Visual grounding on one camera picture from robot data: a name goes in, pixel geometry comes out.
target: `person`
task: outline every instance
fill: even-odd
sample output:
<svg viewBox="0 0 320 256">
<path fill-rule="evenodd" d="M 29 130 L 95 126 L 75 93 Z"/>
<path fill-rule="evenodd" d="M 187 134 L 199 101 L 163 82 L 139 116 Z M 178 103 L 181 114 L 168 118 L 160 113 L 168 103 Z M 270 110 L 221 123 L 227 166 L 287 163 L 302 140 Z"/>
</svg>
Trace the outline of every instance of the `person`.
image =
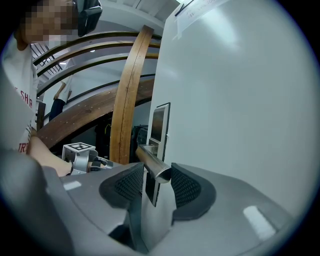
<svg viewBox="0 0 320 256">
<path fill-rule="evenodd" d="M 38 77 L 32 62 L 31 44 L 48 41 L 52 35 L 63 35 L 73 30 L 77 25 L 75 11 L 75 3 L 69 0 L 39 1 L 36 8 L 33 6 L 32 11 L 21 19 L 1 55 L 1 71 L 4 71 L 9 83 L 25 102 L 24 107 L 30 108 L 34 113 L 34 118 L 24 130 L 19 143 L 11 144 L 5 149 L 29 155 L 41 166 L 54 168 L 60 177 L 72 171 L 72 163 L 52 154 L 37 137 L 35 118 Z"/>
<path fill-rule="evenodd" d="M 60 89 L 56 92 L 56 94 L 53 97 L 53 104 L 51 107 L 50 115 L 49 115 L 49 122 L 54 119 L 56 116 L 60 115 L 62 113 L 62 110 L 64 108 L 64 105 L 67 103 L 67 100 L 69 99 L 72 90 L 71 90 L 71 81 L 69 80 L 62 80 L 62 85 Z"/>
</svg>

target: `gray surface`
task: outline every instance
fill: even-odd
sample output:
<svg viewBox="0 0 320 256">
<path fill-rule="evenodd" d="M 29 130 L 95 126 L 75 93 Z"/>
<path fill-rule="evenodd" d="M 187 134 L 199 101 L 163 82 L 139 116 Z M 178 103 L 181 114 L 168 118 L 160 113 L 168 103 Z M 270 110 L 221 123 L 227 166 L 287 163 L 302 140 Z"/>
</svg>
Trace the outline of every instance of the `gray surface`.
<svg viewBox="0 0 320 256">
<path fill-rule="evenodd" d="M 122 165 L 117 168 L 90 172 L 84 175 L 66 176 L 61 180 L 63 184 L 78 181 L 80 187 L 67 193 L 79 210 L 100 230 L 109 234 L 126 218 L 127 210 L 112 208 L 99 193 L 100 184 L 121 171 L 136 165 L 136 163 Z"/>
<path fill-rule="evenodd" d="M 52 169 L 44 169 L 49 194 L 69 231 L 76 255 L 138 255 L 137 252 L 108 236 L 116 226 L 124 223 L 127 211 L 111 208 L 99 195 L 99 185 L 102 181 L 132 165 L 135 163 L 106 171 L 66 176 L 61 179 L 52 172 Z M 243 210 L 249 206 L 256 206 L 277 231 L 287 227 L 291 222 L 291 217 L 286 211 L 246 182 L 196 167 L 180 166 L 209 180 L 216 189 L 216 201 L 201 218 L 176 221 L 170 229 L 167 229 L 162 240 L 153 240 L 156 243 L 151 250 L 146 244 L 150 250 L 148 255 L 162 256 L 173 253 L 176 255 L 212 255 L 213 253 L 219 256 L 252 255 L 250 250 L 254 249 L 258 252 L 258 246 L 262 242 L 243 214 Z M 81 183 L 81 186 L 66 192 L 63 184 L 74 181 Z M 165 185 L 170 186 L 169 183 L 162 184 L 161 188 Z M 166 198 L 166 202 L 175 200 L 174 194 L 171 197 Z M 158 203 L 157 207 L 153 208 L 163 214 L 170 206 Z M 139 222 L 139 215 L 137 211 L 131 219 Z M 145 250 L 144 244 L 138 237 L 139 227 L 136 223 L 133 226 L 134 230 L 131 232 L 135 234 L 134 240 L 138 241 L 140 248 L 142 246 Z M 150 232 L 149 240 L 157 237 L 158 230 L 153 229 Z M 272 245 L 272 239 L 276 236 L 267 240 L 267 243 Z"/>
<path fill-rule="evenodd" d="M 216 189 L 216 201 L 201 218 L 176 221 L 150 255 L 235 256 L 248 252 L 262 244 L 243 214 L 249 206 L 257 206 L 277 230 L 292 220 L 285 210 L 244 181 L 179 165 L 209 180 Z"/>
<path fill-rule="evenodd" d="M 125 167 L 120 166 L 113 169 L 113 174 L 121 172 L 125 169 Z M 99 172 L 97 173 L 89 173 L 84 175 L 75 175 L 75 176 L 67 176 L 63 177 L 61 180 L 57 176 L 55 172 L 52 171 L 52 169 L 46 169 L 44 168 L 44 174 L 45 178 L 48 181 L 48 191 L 49 194 L 53 200 L 54 206 L 58 212 L 58 215 L 62 219 L 66 229 L 68 230 L 74 247 L 75 255 L 77 256 L 96 256 L 96 255 L 139 255 L 135 251 L 131 250 L 130 248 L 121 245 L 120 243 L 114 241 L 112 238 L 108 236 L 107 233 L 102 230 L 104 228 L 105 230 L 108 230 L 113 226 L 111 224 L 112 222 L 112 216 L 114 217 L 114 222 L 117 221 L 123 222 L 124 219 L 121 219 L 121 217 L 117 218 L 117 216 L 110 215 L 109 209 L 107 212 L 105 212 L 106 208 L 103 207 L 103 205 L 106 205 L 107 203 L 101 202 L 98 198 L 93 197 L 89 198 L 88 201 L 86 201 L 88 204 L 85 208 L 88 207 L 96 207 L 96 211 L 100 213 L 101 216 L 105 218 L 105 221 L 109 224 L 102 225 L 102 228 L 96 226 L 94 224 L 94 221 L 99 222 L 99 220 L 102 220 L 102 218 L 97 218 L 98 220 L 95 220 L 96 215 L 93 215 L 92 219 L 88 219 L 88 216 L 86 214 L 91 214 L 91 211 L 85 211 L 85 213 L 82 212 L 82 209 L 79 208 L 77 204 L 74 203 L 74 198 L 71 198 L 69 194 L 65 191 L 63 187 L 63 183 L 72 182 L 75 180 L 78 180 L 80 183 L 83 180 L 89 180 L 90 177 L 94 176 L 93 180 L 95 178 L 103 178 L 102 176 L 105 175 L 105 177 L 109 177 L 111 173 L 107 173 L 109 170 L 106 170 L 106 173 Z M 74 189 L 74 193 L 76 193 L 76 190 L 80 193 L 80 191 L 84 188 L 84 186 L 81 186 L 79 188 Z M 97 187 L 92 186 L 93 191 L 98 191 Z M 98 202 L 101 204 L 94 204 L 94 201 L 98 200 Z"/>
</svg>

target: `white wall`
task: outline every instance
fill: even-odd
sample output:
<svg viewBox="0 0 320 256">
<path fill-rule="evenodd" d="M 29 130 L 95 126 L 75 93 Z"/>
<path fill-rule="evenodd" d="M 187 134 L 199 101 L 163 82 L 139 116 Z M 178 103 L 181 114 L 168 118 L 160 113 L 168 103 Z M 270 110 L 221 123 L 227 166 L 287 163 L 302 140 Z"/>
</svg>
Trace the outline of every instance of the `white wall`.
<svg viewBox="0 0 320 256">
<path fill-rule="evenodd" d="M 102 0 L 101 4 L 103 8 L 101 20 L 121 24 L 136 31 L 147 25 L 154 29 L 155 34 L 162 35 L 164 23 L 148 13 L 107 0 Z"/>
<path fill-rule="evenodd" d="M 149 119 L 171 102 L 165 162 L 241 179 L 300 216 L 319 184 L 320 76 L 299 28 L 271 1 L 238 0 L 177 33 L 171 15 Z"/>
</svg>

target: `leg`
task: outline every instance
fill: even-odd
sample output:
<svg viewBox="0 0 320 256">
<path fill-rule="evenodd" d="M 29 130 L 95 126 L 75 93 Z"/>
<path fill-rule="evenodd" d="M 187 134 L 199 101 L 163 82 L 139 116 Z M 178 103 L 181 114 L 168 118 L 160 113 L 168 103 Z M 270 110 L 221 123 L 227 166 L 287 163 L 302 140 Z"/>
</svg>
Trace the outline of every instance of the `leg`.
<svg viewBox="0 0 320 256">
<path fill-rule="evenodd" d="M 53 101 L 49 116 L 49 122 L 62 113 L 64 105 L 65 102 L 62 99 L 57 98 Z"/>
</svg>

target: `paper sign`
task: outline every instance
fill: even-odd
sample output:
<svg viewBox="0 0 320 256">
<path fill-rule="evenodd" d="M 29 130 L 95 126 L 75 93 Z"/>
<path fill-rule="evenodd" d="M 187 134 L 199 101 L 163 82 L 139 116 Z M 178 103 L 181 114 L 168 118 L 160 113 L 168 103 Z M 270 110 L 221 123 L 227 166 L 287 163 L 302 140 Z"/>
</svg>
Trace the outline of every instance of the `paper sign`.
<svg viewBox="0 0 320 256">
<path fill-rule="evenodd" d="M 194 0 L 177 16 L 178 38 L 201 16 L 229 0 Z"/>
</svg>

